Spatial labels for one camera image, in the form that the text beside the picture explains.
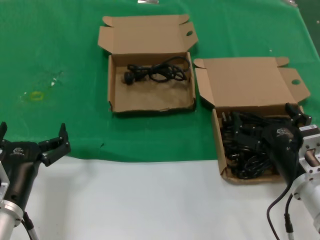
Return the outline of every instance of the table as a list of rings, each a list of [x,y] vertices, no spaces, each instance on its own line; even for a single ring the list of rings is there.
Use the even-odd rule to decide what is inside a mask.
[[[42,240],[272,240],[266,210],[283,183],[232,185],[218,162],[119,163],[64,157],[40,167],[26,210]],[[271,211],[282,240],[285,200]],[[319,239],[303,204],[295,239]],[[22,225],[12,240],[27,239]]]
[[[320,61],[298,8],[282,0],[0,0],[0,121],[10,141],[53,138],[66,123],[72,156],[120,162],[215,159],[211,109],[118,117],[107,102],[103,16],[189,14],[195,58],[290,58],[311,91],[304,110],[320,124]]]

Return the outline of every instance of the black wire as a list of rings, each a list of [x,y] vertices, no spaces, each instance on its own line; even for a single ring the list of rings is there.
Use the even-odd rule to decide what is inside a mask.
[[[275,238],[277,240],[280,240],[280,238],[278,237],[278,234],[277,234],[277,232],[276,232],[276,230],[274,228],[274,225],[271,222],[270,210],[274,207],[274,205],[276,205],[278,202],[280,202],[280,200],[289,192],[289,190],[291,188],[291,185],[292,184],[287,185],[285,190],[283,191],[283,193],[281,193],[281,195],[276,200],[274,200],[273,203],[271,203],[270,206],[266,210],[266,218],[268,219],[268,223],[270,225],[270,228],[271,228],[271,230],[272,230],[272,232],[273,232],[273,234],[274,234],[274,236],[275,236]]]
[[[284,214],[289,214],[289,205],[290,205],[290,202],[293,198],[293,195],[290,194],[288,200],[286,201],[286,204],[285,204],[285,211],[284,211]]]
[[[183,60],[187,63],[187,68],[182,69],[181,67],[177,65],[170,64],[173,60]],[[140,66],[136,64],[128,64],[127,69],[130,70],[124,73],[124,82],[127,85],[131,85],[134,83],[134,81],[139,81],[143,79],[146,76],[149,76],[149,78],[157,83],[165,83],[169,80],[176,80],[176,81],[184,81],[187,80],[186,72],[190,70],[190,62],[189,60],[184,56],[174,56],[166,61],[153,65],[151,67],[146,66]],[[157,79],[154,76],[155,75],[162,75],[163,79]]]
[[[31,238],[30,234],[29,234],[29,231],[28,231],[28,228],[27,228],[27,226],[26,226],[25,221],[24,221],[24,220],[21,220],[21,223],[22,223],[22,225],[24,226],[24,228],[25,228],[25,230],[26,230],[26,233],[28,234],[30,240],[33,240],[33,239]]]
[[[294,170],[294,172],[295,172],[295,176],[297,176],[297,170],[298,170],[298,165],[299,165],[299,155],[296,154],[296,155],[295,155],[295,158],[296,158],[296,164],[295,164],[295,170]],[[289,190],[290,190],[290,188],[291,188],[291,186],[292,186],[292,183],[293,183],[293,181],[294,181],[295,179],[296,179],[296,178],[294,178],[294,179],[286,186],[285,190],[281,193],[281,195],[280,195],[276,200],[274,200],[274,201],[270,204],[270,206],[267,208],[267,210],[266,210],[266,218],[267,218],[268,223],[269,223],[269,225],[270,225],[270,228],[271,228],[271,230],[272,230],[272,232],[273,232],[273,234],[274,234],[274,236],[275,236],[275,238],[276,238],[277,240],[280,240],[280,238],[278,237],[278,234],[277,234],[277,232],[276,232],[276,230],[275,230],[275,228],[274,228],[274,225],[272,224],[272,221],[271,221],[271,218],[270,218],[270,210],[274,207],[274,205],[276,205],[278,202],[280,202],[280,200],[283,199],[284,196],[289,192]],[[287,202],[286,202],[286,205],[285,205],[285,211],[287,211],[287,212],[289,211],[289,204],[290,204],[290,202],[291,202],[291,199],[292,199],[292,194],[289,196],[289,198],[288,198],[288,200],[287,200]]]

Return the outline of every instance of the silver metal arm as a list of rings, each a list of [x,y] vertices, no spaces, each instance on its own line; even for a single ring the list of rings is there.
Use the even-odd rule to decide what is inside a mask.
[[[303,137],[303,145],[299,151],[299,163],[305,173],[292,184],[291,193],[301,200],[312,216],[313,225],[320,233],[320,134],[312,134],[316,125],[301,127],[300,131],[311,132]]]
[[[0,240],[10,240],[14,227],[21,223],[22,209],[13,202],[3,200],[0,203]]]

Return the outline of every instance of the box hole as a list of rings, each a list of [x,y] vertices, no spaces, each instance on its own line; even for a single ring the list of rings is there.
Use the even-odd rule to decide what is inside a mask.
[[[295,79],[295,80],[292,80],[291,82],[293,85],[299,85],[301,83],[301,81],[299,79]]]

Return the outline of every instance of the robotic arm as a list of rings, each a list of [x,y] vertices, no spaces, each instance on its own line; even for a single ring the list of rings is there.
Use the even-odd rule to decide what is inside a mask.
[[[0,240],[9,240],[21,222],[32,240],[38,237],[25,212],[39,166],[50,166],[71,151],[63,123],[58,137],[36,142],[4,140],[7,124],[0,125]]]
[[[298,110],[289,104],[286,108],[289,115],[293,112],[292,116],[295,116],[291,119],[292,125],[270,125],[264,129],[262,139],[268,156],[287,184],[283,194],[268,208],[268,220],[275,237],[279,239],[272,226],[269,211],[290,192],[284,217],[288,237],[293,240],[288,213],[292,198],[304,203],[314,220],[316,231],[320,233],[320,129],[316,125],[310,125],[311,117],[300,111],[294,112]]]

